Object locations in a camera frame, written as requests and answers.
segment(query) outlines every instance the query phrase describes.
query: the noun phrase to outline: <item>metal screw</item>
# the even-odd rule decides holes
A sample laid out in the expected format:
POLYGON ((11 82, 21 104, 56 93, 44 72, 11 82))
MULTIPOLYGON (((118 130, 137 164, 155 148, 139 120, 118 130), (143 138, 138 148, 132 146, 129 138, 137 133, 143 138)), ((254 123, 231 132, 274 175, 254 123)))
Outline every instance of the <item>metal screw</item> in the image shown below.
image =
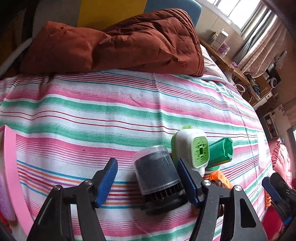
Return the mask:
POLYGON ((87 186, 90 186, 92 184, 92 180, 91 179, 87 179, 84 181, 84 183, 87 185, 87 186))
POLYGON ((54 188, 53 188, 53 190, 58 191, 58 190, 60 190, 61 188, 62 188, 61 185, 55 185, 54 188))
POLYGON ((202 183, 205 185, 205 186, 211 186, 212 182, 210 180, 203 180, 202 183))
POLYGON ((234 186, 234 189, 238 192, 240 192, 242 190, 242 187, 241 186, 238 186, 238 185, 235 185, 234 186))

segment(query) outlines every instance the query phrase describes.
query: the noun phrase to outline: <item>desk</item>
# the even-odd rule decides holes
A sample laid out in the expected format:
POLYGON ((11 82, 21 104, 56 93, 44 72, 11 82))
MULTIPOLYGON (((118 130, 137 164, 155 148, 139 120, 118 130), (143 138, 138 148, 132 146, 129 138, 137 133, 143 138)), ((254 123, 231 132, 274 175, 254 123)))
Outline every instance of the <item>desk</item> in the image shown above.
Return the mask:
POLYGON ((219 68, 224 71, 230 71, 235 77, 239 78, 244 84, 250 85, 247 77, 244 73, 237 67, 234 67, 232 64, 232 60, 227 56, 223 56, 222 53, 215 51, 211 45, 200 39, 200 44, 206 48, 206 50, 214 56, 215 59, 219 62, 219 68))

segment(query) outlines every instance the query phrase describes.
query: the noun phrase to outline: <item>window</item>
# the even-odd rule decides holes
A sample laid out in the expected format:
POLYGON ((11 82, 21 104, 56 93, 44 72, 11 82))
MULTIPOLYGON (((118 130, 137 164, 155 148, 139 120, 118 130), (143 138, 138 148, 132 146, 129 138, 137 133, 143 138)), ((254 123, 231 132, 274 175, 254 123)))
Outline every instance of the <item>window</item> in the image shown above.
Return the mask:
POLYGON ((253 15, 260 0, 207 0, 214 4, 222 13, 240 29, 253 15))

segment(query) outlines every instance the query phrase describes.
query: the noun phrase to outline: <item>transparent plastic cap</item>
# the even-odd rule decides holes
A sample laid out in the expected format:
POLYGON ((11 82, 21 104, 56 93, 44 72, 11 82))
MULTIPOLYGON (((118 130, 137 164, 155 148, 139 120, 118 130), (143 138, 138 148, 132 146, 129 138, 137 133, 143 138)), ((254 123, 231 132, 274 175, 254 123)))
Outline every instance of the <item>transparent plastic cap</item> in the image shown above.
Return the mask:
POLYGON ((174 163, 163 145, 151 146, 132 156, 142 195, 155 193, 181 182, 174 163))

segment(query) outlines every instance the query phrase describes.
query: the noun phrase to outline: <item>striped bedsheet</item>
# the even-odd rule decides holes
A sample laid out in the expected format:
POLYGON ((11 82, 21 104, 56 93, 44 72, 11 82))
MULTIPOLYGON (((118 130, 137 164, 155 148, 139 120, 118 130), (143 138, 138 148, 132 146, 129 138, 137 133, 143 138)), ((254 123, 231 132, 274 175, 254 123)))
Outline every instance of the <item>striped bedsheet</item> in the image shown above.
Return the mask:
MULTIPOLYGON (((107 240, 187 240, 196 216, 190 204, 148 217, 131 156, 152 145, 170 150, 172 135, 185 125, 202 129, 209 142, 233 140, 233 160, 221 166, 243 187, 257 214, 264 213, 261 181, 272 170, 258 166, 262 126, 236 89, 209 75, 149 74, 109 70, 45 77, 15 76, 0 82, 0 126, 17 133, 17 163, 23 193, 35 218, 52 186, 92 178, 110 157, 118 174, 106 203, 97 210, 107 240)), ((271 159, 267 141, 262 143, 271 159)), ((73 205, 75 238, 81 240, 73 205)), ((221 233, 217 220, 214 239, 221 233)))

